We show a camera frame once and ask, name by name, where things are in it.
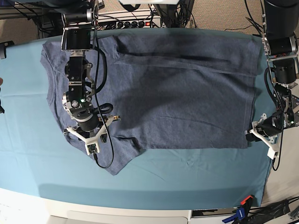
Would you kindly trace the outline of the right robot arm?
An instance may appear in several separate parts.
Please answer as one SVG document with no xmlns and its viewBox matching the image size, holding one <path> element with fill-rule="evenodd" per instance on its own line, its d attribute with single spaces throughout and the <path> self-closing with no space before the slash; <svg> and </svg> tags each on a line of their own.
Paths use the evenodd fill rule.
<svg viewBox="0 0 299 224">
<path fill-rule="evenodd" d="M 68 91 L 62 95 L 62 109 L 57 118 L 63 123 L 64 134 L 72 134 L 85 143 L 87 152 L 100 150 L 99 141 L 110 140 L 108 126 L 119 116 L 107 116 L 113 105 L 105 103 L 96 108 L 92 97 L 104 87 L 107 79 L 107 60 L 104 52 L 97 46 L 99 2 L 87 0 L 80 4 L 77 12 L 63 14 L 64 31 L 61 43 L 63 51 L 70 52 L 64 71 L 68 79 Z M 97 79 L 90 75 L 93 65 L 88 62 L 85 53 L 96 50 L 103 61 L 103 80 L 96 87 Z"/>
</svg>

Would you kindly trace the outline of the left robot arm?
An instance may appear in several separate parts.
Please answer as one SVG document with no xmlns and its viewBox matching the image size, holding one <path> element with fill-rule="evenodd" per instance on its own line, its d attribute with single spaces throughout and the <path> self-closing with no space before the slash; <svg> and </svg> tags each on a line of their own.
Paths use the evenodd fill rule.
<svg viewBox="0 0 299 224">
<path fill-rule="evenodd" d="M 252 16 L 247 19 L 258 31 L 267 58 L 264 83 L 276 112 L 263 114 L 253 122 L 247 141 L 274 144 L 285 129 L 299 125 L 299 100 L 292 94 L 299 78 L 299 42 L 295 34 L 299 22 L 297 0 L 262 0 L 262 24 Z"/>
</svg>

